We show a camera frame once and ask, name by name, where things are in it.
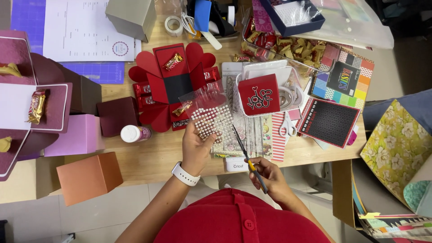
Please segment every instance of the gray box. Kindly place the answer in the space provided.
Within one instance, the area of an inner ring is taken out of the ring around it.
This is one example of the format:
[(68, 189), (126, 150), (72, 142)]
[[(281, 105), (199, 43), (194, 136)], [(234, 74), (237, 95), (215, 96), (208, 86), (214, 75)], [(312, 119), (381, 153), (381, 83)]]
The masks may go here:
[(117, 32), (149, 42), (156, 22), (154, 0), (110, 0), (105, 14)]

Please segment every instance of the cutting mat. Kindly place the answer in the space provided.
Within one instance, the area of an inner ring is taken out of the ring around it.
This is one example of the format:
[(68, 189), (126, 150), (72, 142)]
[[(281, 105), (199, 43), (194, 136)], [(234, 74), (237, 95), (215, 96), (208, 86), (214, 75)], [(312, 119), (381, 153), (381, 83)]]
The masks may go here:
[[(13, 0), (10, 29), (29, 36), (32, 52), (42, 55), (45, 0)], [(64, 67), (99, 84), (122, 84), (124, 62), (62, 62)]]

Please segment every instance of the white scissors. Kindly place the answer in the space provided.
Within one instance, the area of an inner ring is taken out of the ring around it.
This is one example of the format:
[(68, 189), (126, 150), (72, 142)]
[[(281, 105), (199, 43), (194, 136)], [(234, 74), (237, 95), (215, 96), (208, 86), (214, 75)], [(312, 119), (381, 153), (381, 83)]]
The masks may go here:
[(297, 129), (295, 128), (294, 123), (291, 121), (288, 112), (285, 112), (285, 119), (283, 120), (283, 123), (279, 128), (279, 135), (281, 137), (293, 137), (297, 135)]

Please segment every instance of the person's right hand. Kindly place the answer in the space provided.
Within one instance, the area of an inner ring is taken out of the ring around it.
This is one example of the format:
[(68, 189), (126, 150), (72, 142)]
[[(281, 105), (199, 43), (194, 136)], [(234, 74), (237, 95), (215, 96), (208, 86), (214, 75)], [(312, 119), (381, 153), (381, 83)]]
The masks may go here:
[[(292, 197), (294, 193), (286, 183), (279, 167), (276, 164), (264, 159), (263, 157), (251, 158), (251, 162), (261, 175), (263, 182), (267, 187), (267, 193), (273, 199), (273, 201), (276, 203), (284, 203), (289, 201), (290, 197)], [(261, 190), (260, 181), (255, 176), (255, 174), (250, 172), (249, 178), (251, 179), (254, 186), (258, 190)]]

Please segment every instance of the red explosion box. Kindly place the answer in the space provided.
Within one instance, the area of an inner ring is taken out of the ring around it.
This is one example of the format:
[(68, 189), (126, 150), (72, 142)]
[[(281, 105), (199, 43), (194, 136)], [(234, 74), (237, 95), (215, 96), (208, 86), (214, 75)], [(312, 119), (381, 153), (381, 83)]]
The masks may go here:
[[(190, 43), (184, 48), (183, 43), (167, 45), (153, 49), (153, 53), (142, 51), (137, 55), (137, 66), (129, 70), (129, 77), (139, 83), (134, 84), (137, 97), (140, 122), (151, 124), (156, 132), (173, 131), (186, 127), (189, 118), (186, 112), (180, 116), (172, 112), (181, 106), (179, 97), (206, 85), (203, 70), (212, 67), (216, 58), (211, 53), (204, 53), (198, 43)], [(176, 53), (183, 61), (177, 63), (171, 70), (164, 65)], [(140, 92), (144, 85), (150, 85), (150, 93)]]

